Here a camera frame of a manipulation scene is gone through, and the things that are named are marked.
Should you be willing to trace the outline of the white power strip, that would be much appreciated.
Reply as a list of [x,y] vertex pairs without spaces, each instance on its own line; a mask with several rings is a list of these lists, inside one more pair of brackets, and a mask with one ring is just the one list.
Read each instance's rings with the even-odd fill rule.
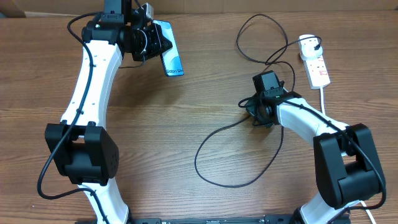
[[310,88],[324,88],[331,83],[326,64],[322,56],[303,62]]

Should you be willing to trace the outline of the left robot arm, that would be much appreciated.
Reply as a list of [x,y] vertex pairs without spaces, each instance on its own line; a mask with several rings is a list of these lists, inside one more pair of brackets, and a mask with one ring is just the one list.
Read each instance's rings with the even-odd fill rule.
[[154,19],[150,4],[106,1],[88,19],[77,36],[83,57],[73,96],[60,121],[45,129],[49,162],[85,193],[96,223],[132,223],[116,183],[119,149],[106,130],[115,75],[126,54],[137,67],[159,57],[168,77],[182,76],[184,70],[171,23]]

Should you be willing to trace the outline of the Samsung Galaxy smartphone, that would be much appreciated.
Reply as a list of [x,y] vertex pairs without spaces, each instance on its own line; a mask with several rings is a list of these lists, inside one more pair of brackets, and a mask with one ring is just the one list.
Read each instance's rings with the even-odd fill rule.
[[179,56],[177,43],[175,41],[171,23],[168,21],[160,20],[154,20],[153,23],[160,25],[162,35],[171,43],[171,46],[167,47],[167,50],[160,55],[165,74],[168,77],[183,76],[183,66]]

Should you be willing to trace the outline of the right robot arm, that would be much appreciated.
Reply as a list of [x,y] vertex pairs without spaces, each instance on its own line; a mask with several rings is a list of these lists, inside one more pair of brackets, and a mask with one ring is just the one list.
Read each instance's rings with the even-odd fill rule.
[[386,201],[386,180],[370,129],[348,125],[311,107],[301,95],[287,91],[273,71],[252,78],[255,94],[240,102],[254,117],[254,125],[280,125],[313,147],[318,192],[290,215],[289,223],[349,223],[349,212],[359,203],[381,194]]

